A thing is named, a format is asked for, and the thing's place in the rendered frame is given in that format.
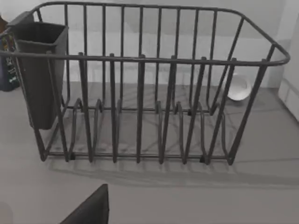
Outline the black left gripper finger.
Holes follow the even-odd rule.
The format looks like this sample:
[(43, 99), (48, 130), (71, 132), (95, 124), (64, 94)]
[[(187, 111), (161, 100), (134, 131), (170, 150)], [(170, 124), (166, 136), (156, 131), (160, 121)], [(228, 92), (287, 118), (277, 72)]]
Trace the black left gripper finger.
[(59, 224), (109, 224), (108, 184), (102, 184)]

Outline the dark grey cutlery holder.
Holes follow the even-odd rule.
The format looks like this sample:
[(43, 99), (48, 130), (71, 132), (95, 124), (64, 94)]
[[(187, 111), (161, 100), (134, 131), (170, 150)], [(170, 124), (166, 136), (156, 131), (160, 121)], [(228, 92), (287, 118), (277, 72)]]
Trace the dark grey cutlery holder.
[[(13, 19), (11, 28), (16, 49), (21, 53), (65, 55), (68, 27), (55, 23), (36, 22), (28, 11)], [(51, 86), (48, 60), (46, 58), (21, 58), (22, 77), (28, 85), (29, 102), (37, 128), (49, 130), (56, 118), (53, 89)]]

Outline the dark blue bottle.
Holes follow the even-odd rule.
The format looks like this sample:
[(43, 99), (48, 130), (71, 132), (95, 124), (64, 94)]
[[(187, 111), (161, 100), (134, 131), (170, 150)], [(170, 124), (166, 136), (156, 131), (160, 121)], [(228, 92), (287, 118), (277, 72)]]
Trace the dark blue bottle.
[[(7, 28), (8, 22), (0, 14), (0, 34)], [(8, 51), (7, 39), (0, 38), (0, 50)], [(9, 92), (20, 86), (12, 58), (0, 56), (0, 91)]]

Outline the white bowl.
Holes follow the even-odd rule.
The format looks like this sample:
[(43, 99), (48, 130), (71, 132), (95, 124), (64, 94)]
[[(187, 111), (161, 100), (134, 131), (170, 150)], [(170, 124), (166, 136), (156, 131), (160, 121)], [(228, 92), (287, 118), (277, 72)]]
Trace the white bowl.
[(251, 91), (251, 82), (244, 75), (234, 73), (228, 90), (229, 99), (243, 101), (250, 95)]

